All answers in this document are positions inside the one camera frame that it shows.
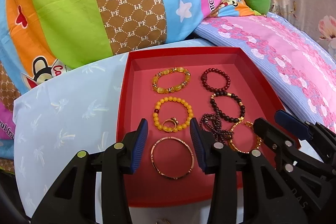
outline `bead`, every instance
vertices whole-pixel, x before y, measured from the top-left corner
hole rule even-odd
[[[176,85],[176,86],[174,86],[174,90],[175,90],[175,91],[179,91],[181,88],[182,88],[181,85]]]
[[[165,89],[164,88],[157,88],[157,93],[163,94],[165,93]]]

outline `ring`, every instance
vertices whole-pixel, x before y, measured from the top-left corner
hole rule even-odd
[[[182,176],[180,176],[180,177],[170,177],[170,176],[165,175],[164,173],[162,173],[162,172],[156,167],[156,165],[155,165],[155,163],[154,163],[153,152],[154,152],[155,147],[157,146],[157,144],[158,144],[159,142],[162,142],[162,141],[164,141],[164,140],[168,140],[168,139],[176,140],[176,141],[178,141],[178,142],[183,143],[183,144],[188,148],[188,150],[189,150],[189,152],[190,152],[190,155],[191,155],[191,160],[192,160],[192,162],[191,162],[191,167],[189,168],[189,170],[188,170],[187,173],[185,173],[184,175],[182,175]],[[191,148],[189,147],[189,145],[187,145],[183,140],[181,140],[181,139],[179,139],[179,138],[175,138],[175,137],[164,137],[164,138],[161,138],[160,140],[157,140],[156,143],[153,145],[152,150],[151,150],[151,161],[152,161],[153,167],[155,168],[155,170],[156,170],[160,175],[164,176],[165,178],[173,179],[173,180],[178,180],[178,179],[181,179],[181,178],[185,177],[186,175],[188,175],[188,174],[192,171],[192,169],[194,168],[194,162],[195,162],[193,151],[191,150]]]
[[[239,122],[236,122],[236,123],[231,127],[231,129],[230,129],[229,131],[230,131],[230,132],[233,132],[233,129],[234,129],[237,125],[239,125],[240,123],[242,123],[242,122],[243,122],[242,120],[239,121]],[[244,125],[248,126],[249,128],[251,128],[251,129],[253,130],[253,123],[251,123],[251,122],[245,122]],[[256,145],[256,147],[253,148],[253,149],[259,149],[260,146],[261,146],[261,143],[262,143],[262,142],[263,142],[263,139],[260,138],[260,137],[257,135],[257,145]],[[232,139],[231,139],[231,140],[228,140],[228,141],[227,141],[227,144],[228,144],[229,147],[230,147],[232,150],[234,150],[234,151],[238,151],[238,152],[245,153],[245,154],[249,154],[249,153],[250,153],[250,152],[244,152],[244,151],[242,151],[242,150],[239,150],[239,149],[235,146],[235,144],[233,143]]]
[[[168,128],[166,128],[166,127],[164,127],[164,124],[165,123],[167,123],[167,122],[172,122],[173,124],[174,124],[174,128],[171,128],[171,127],[168,127]],[[174,117],[171,117],[170,119],[168,119],[168,120],[165,120],[163,123],[162,123],[162,129],[163,129],[163,131],[165,131],[165,132],[173,132],[176,128],[177,128],[177,125],[179,124],[179,122],[176,120],[176,118],[174,118]]]

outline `red box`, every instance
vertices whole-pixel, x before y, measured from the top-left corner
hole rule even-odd
[[[155,74],[173,67],[189,69],[189,84],[184,89],[168,95],[153,91],[152,78]],[[154,126],[153,112],[157,101],[173,96],[185,99],[192,106],[194,117],[198,121],[203,114],[213,113],[209,103],[212,93],[203,87],[200,80],[202,73],[213,67],[229,75],[231,85],[227,91],[238,95],[246,106],[245,121],[253,122],[263,117],[275,124],[274,113],[283,109],[282,103],[259,69],[240,48],[182,47],[130,52],[120,97],[117,141],[121,141],[127,132],[136,130],[141,118],[148,121],[148,137],[137,172],[132,176],[124,176],[129,206],[176,206],[211,198],[214,175],[204,175],[198,167],[196,157],[194,169],[189,175],[180,180],[169,180],[153,168],[150,151],[160,138],[174,136],[184,140],[194,153],[189,127],[177,133],[159,131]],[[181,83],[184,76],[183,73],[170,73],[161,77],[157,85],[168,88]],[[210,86],[223,87],[225,83],[223,76],[208,74]],[[216,103],[227,115],[238,117],[239,107],[233,99],[219,97]],[[170,117],[176,117],[182,122],[187,116],[186,108],[177,102],[163,104],[159,113],[160,123]],[[223,129],[229,130],[233,125],[222,121]],[[255,145],[256,137],[248,127],[239,125],[235,128],[234,143],[239,149],[249,151]],[[262,145],[260,150],[274,164],[274,153],[265,145]],[[191,164],[187,148],[173,140],[159,143],[154,156],[157,167],[170,176],[184,174]],[[237,176],[238,187],[241,187],[241,176]]]

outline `yellow beaded bracelet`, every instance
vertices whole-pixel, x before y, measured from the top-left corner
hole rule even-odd
[[[165,102],[168,102],[168,101],[181,103],[188,110],[188,118],[183,124],[179,124],[177,119],[174,118],[174,117],[172,117],[168,120],[165,120],[163,122],[163,124],[160,124],[159,111],[160,111],[161,105]],[[193,113],[193,110],[191,109],[191,105],[189,105],[185,100],[183,100],[181,98],[172,97],[172,96],[165,97],[165,98],[161,99],[160,101],[158,101],[156,103],[155,110],[154,110],[154,113],[153,113],[154,125],[158,128],[158,130],[163,130],[163,131],[168,132],[168,133],[177,132],[177,131],[180,131],[182,129],[186,129],[187,126],[190,125],[190,120],[193,118],[193,116],[194,116],[194,113]],[[165,126],[164,124],[166,122],[172,122],[175,125],[175,127],[171,128],[171,127]]]
[[[163,75],[167,75],[169,73],[173,73],[173,72],[184,72],[185,73],[185,79],[184,81],[180,84],[180,85],[176,85],[176,86],[172,86],[171,88],[159,88],[157,83],[158,80],[161,76]],[[175,91],[179,91],[182,88],[185,88],[185,86],[189,83],[190,81],[190,72],[188,69],[182,68],[182,67],[175,67],[175,68],[171,68],[171,69],[165,69],[163,71],[160,71],[159,73],[157,73],[154,77],[153,77],[153,83],[152,83],[152,87],[153,90],[156,91],[157,93],[173,93]]]

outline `gold bracelet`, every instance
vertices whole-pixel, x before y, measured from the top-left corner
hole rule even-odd
[[[164,141],[164,140],[169,140],[169,139],[171,139],[171,140],[176,140],[176,141],[178,141],[178,142],[183,143],[183,144],[188,148],[188,150],[189,150],[189,152],[190,152],[190,155],[191,155],[191,160],[192,160],[192,162],[191,162],[191,167],[189,168],[189,170],[188,170],[187,173],[185,173],[184,175],[182,175],[182,176],[180,176],[180,177],[170,177],[170,176],[165,175],[164,173],[162,173],[162,172],[156,167],[156,165],[155,165],[155,163],[154,163],[153,152],[154,152],[155,147],[157,146],[157,144],[158,144],[159,142],[162,142],[162,141]],[[153,167],[155,168],[155,170],[156,170],[160,175],[162,175],[162,176],[164,176],[165,178],[168,178],[168,179],[178,180],[178,179],[181,179],[181,178],[185,177],[186,175],[188,175],[188,174],[192,171],[192,169],[194,168],[194,162],[195,162],[195,159],[194,159],[193,151],[191,150],[191,148],[189,147],[189,145],[187,145],[183,140],[181,140],[181,139],[179,139],[179,138],[175,138],[175,137],[164,137],[164,138],[161,138],[160,140],[157,140],[156,143],[153,145],[152,150],[151,150],[151,161],[152,161]]]
[[[231,129],[229,130],[229,132],[233,132],[233,130],[235,129],[235,127],[236,127],[237,125],[239,125],[240,123],[242,123],[242,122],[243,122],[243,120],[241,120],[241,121],[239,121],[239,122],[236,122],[236,123],[231,127]],[[251,123],[251,122],[244,122],[244,125],[248,126],[249,128],[251,128],[251,129],[253,130],[253,123]],[[260,137],[257,135],[257,145],[256,145],[256,147],[255,147],[254,149],[259,149],[260,146],[261,146],[261,144],[262,144],[262,142],[263,142],[263,139],[260,138]],[[242,150],[239,150],[239,149],[234,145],[232,139],[231,139],[231,140],[228,140],[227,143],[228,143],[229,147],[230,147],[232,150],[234,150],[234,151],[238,151],[238,152],[245,153],[245,154],[248,154],[248,153],[249,153],[249,152],[244,152],[244,151],[242,151]]]
[[[168,102],[168,101],[181,103],[187,109],[188,118],[183,124],[179,124],[179,122],[177,121],[177,119],[175,117],[171,117],[170,119],[165,120],[163,122],[163,124],[160,124],[159,110],[161,108],[161,105],[165,102]],[[168,132],[168,133],[170,133],[170,132],[175,132],[176,133],[177,131],[180,131],[182,129],[186,129],[187,126],[190,125],[190,120],[193,118],[193,116],[194,116],[194,113],[193,113],[193,110],[191,109],[191,105],[189,105],[184,99],[177,98],[177,97],[172,97],[172,96],[165,97],[165,98],[161,99],[160,101],[158,101],[156,103],[155,110],[154,110],[154,113],[153,113],[154,125],[158,128],[158,130],[163,130],[163,131]],[[167,122],[172,122],[174,124],[174,128],[165,126],[164,124],[167,123]]]
[[[167,75],[169,73],[173,73],[173,72],[184,72],[185,73],[185,79],[184,81],[180,84],[180,85],[176,85],[176,86],[172,86],[171,88],[159,88],[157,83],[158,80],[161,76],[163,75]],[[185,86],[189,83],[190,81],[190,72],[188,69],[182,68],[182,67],[175,67],[175,68],[171,68],[171,69],[165,69],[163,71],[160,71],[159,73],[157,73],[154,77],[153,77],[153,83],[152,83],[152,87],[153,90],[156,91],[157,93],[173,93],[175,91],[179,91],[182,88],[185,88]]]

